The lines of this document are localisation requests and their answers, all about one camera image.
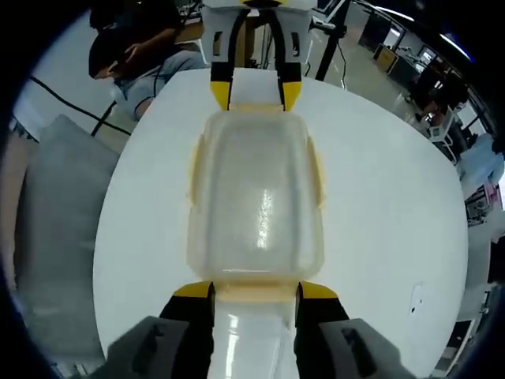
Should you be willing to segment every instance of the floor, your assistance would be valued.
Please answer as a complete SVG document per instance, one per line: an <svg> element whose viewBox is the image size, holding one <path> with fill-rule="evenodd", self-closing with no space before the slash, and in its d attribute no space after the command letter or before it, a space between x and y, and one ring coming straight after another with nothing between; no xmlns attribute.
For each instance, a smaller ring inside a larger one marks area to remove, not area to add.
<svg viewBox="0 0 505 379"><path fill-rule="evenodd" d="M359 9L350 9L347 25L348 32L341 39L340 46L346 60L345 68L345 84L346 90L356 93L387 111L395 114L408 124L419 129L415 122L415 109L408 104L403 95L406 90L393 82L385 72L381 71L372 60L372 52L360 46L357 42L361 36L363 27L365 26L366 15L362 14ZM253 58L258 62L261 60L261 45L263 40L263 28L256 30L256 46ZM304 66L304 72L308 71L307 77L314 78L317 69L320 65L321 57L327 44L327 36L320 31L312 31L312 50L309 57L309 65ZM272 61L268 69L273 69ZM344 63L339 50L334 54L330 68L327 71L325 82L332 85L337 85L342 88L342 75L344 73ZM123 114L119 109L115 108L107 121L120 126L128 131L133 131L135 123ZM420 133L425 135L425 130L419 129ZM128 136L118 131L112 130L103 126L97 134L97 137L110 146L113 150L120 152L127 140Z"/></svg>

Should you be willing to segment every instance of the gray chair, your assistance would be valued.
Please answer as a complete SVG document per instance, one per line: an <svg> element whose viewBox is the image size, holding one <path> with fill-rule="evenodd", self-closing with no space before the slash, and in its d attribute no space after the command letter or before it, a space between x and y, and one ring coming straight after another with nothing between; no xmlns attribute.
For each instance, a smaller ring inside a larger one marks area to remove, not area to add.
<svg viewBox="0 0 505 379"><path fill-rule="evenodd" d="M60 115L28 166L17 217L21 312L57 364L97 366L103 353L93 304L93 254L118 154Z"/></svg>

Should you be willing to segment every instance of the desk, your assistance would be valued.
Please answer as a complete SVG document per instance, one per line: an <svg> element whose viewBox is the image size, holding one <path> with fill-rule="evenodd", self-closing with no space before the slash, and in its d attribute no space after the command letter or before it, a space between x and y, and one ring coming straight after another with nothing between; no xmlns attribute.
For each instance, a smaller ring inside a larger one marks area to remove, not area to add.
<svg viewBox="0 0 505 379"><path fill-rule="evenodd" d="M110 180L93 269L104 351L198 280L186 264L187 193L192 150L219 110L209 81L207 69L176 74ZM236 69L231 99L279 101L275 72ZM427 377L465 288L456 170L400 118L335 86L304 78L293 112L305 120L325 173L325 263L312 281L336 291L350 317L367 321L398 347L405 367Z"/></svg>

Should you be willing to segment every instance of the light blue jeans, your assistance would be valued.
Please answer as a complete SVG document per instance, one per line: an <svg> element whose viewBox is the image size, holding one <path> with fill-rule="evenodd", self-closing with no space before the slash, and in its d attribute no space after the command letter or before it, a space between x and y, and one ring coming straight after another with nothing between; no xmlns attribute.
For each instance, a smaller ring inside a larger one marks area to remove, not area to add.
<svg viewBox="0 0 505 379"><path fill-rule="evenodd" d="M161 66L150 69L141 77L132 81L120 81L116 85L125 97L126 110L138 121L140 115L137 114L137 108L140 103L156 97L173 75L179 71L205 67L201 53L183 50L167 58Z"/></svg>

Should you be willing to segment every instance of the white round table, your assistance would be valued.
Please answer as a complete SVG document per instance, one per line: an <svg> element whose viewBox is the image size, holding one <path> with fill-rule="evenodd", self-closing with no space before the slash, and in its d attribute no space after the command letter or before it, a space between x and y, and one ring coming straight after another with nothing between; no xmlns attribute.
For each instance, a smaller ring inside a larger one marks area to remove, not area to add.
<svg viewBox="0 0 505 379"><path fill-rule="evenodd" d="M178 73L129 139L96 237L95 314L104 352L199 278L186 264L189 166L211 114L210 71ZM268 93L271 99L265 99ZM279 101L274 72L236 69L232 102ZM360 96L304 79L293 112L321 155L325 262L312 282L336 291L427 377L465 286L463 195L451 163L415 129Z"/></svg>

